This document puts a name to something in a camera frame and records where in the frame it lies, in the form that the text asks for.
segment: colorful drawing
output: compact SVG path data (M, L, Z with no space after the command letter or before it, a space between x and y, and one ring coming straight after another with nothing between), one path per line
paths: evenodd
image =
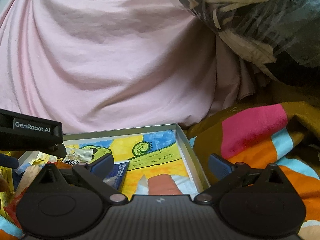
M129 159L122 188L122 193L128 198L135 193L143 174L147 179L163 173L188 176L173 130L72 145L72 148L92 149L90 162L106 153L111 153L115 162Z

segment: yellow package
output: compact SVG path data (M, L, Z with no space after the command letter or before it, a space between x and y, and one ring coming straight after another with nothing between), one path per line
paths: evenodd
M11 156L10 152L0 152L0 154L6 154ZM14 187L12 179L12 170L10 168L0 167L0 178L4 179L9 184L9 190L6 192L0 192L1 209L0 215L12 222L10 216L4 211L3 207L6 207L11 199L14 197Z

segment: black device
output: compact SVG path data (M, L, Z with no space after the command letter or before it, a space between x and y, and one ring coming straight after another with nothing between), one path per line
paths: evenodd
M300 240L306 209L277 165L251 169L211 155L209 166L221 180L194 200L134 195L128 201L102 181L111 169L97 177L85 163L67 173L46 164L17 206L23 239Z
M60 122L0 109L0 150L36 151L65 158ZM16 158L0 154L0 166L17 169Z

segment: light blue patch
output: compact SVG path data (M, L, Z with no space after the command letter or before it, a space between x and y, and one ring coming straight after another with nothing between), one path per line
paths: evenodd
M172 145L176 142L176 137L173 130L168 130L144 134L143 141L150 143L150 149L147 151L149 153Z
M109 148L112 142L113 142L113 139L107 140L107 141L94 142L94 143L82 143L82 144L79 144L79 148L82 148L87 145L94 145L94 146Z
M282 157L280 160L276 161L276 164L286 166L290 170L299 172L303 175L319 179L318 174L316 174L312 168L297 159L288 159L286 157Z
M310 227L310 226L320 226L320 221L318 220L308 220L302 224L301 228Z
M9 222L7 219L0 216L0 228L9 235L15 236L17 238L22 238L23 232L20 228L16 227L14 224Z
M193 137L189 140L190 144L191 144L191 147L193 148L193 146L195 145L195 140L196 140L197 137Z
M277 160L293 149L293 141L286 128L273 134L271 140L277 151Z

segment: clear plastic bag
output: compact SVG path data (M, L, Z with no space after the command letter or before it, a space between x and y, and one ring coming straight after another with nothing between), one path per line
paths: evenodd
M178 1L265 74L285 80L293 70L319 83L320 0Z

